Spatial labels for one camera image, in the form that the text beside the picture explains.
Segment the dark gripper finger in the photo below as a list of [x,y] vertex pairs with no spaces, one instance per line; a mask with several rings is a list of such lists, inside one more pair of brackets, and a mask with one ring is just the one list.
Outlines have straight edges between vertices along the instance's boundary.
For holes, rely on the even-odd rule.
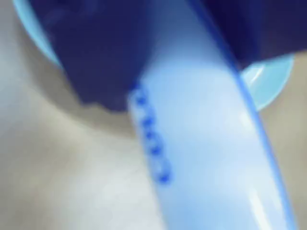
[[165,0],[32,0],[72,88],[84,104],[127,110],[128,94],[157,56]]
[[241,68],[307,48],[305,0],[204,0]]

